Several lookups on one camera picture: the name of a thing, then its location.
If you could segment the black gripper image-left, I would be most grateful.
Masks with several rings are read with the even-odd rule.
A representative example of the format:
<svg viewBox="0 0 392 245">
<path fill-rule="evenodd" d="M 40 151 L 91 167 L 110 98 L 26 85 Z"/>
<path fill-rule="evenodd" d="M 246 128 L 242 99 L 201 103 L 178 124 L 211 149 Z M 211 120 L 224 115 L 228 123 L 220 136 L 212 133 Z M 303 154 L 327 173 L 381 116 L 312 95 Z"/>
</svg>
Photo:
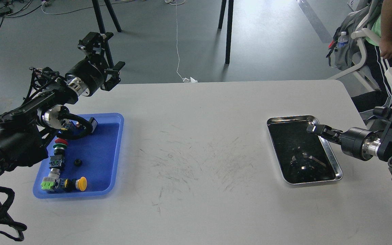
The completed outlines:
<svg viewBox="0 0 392 245">
<path fill-rule="evenodd" d="M 99 55 L 104 57 L 106 55 L 107 57 L 107 61 L 105 58 L 85 58 L 65 74 L 67 85 L 78 96 L 92 96 L 100 87 L 101 90 L 110 91 L 120 83 L 120 70 L 126 63 L 119 61 L 113 68 L 108 66 L 113 65 L 108 45 L 108 40 L 113 36 L 114 33 L 112 32 L 104 34 L 89 32 L 82 40 L 78 41 L 78 49 L 84 51 L 86 56 Z"/>
</svg>

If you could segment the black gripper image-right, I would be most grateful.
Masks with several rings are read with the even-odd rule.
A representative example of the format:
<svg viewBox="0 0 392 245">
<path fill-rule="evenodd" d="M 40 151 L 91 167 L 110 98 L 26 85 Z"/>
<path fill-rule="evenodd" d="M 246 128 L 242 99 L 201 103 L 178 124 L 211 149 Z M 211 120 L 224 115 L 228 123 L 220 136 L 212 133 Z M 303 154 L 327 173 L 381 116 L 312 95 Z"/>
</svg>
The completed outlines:
<svg viewBox="0 0 392 245">
<path fill-rule="evenodd" d="M 366 161 L 377 156 L 378 135 L 370 130 L 353 127 L 342 133 L 330 126 L 317 124 L 307 126 L 306 131 L 341 145 L 342 152 L 351 157 Z"/>
</svg>

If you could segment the person's hand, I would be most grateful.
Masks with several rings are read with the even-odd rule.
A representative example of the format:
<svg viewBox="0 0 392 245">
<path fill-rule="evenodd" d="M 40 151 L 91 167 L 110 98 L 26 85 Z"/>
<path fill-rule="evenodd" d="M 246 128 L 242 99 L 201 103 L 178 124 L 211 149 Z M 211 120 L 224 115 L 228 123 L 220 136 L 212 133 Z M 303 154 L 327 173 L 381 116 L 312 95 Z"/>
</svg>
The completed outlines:
<svg viewBox="0 0 392 245">
<path fill-rule="evenodd" d="M 383 59 L 392 59 L 392 38 L 382 38 L 379 47 Z"/>
</svg>

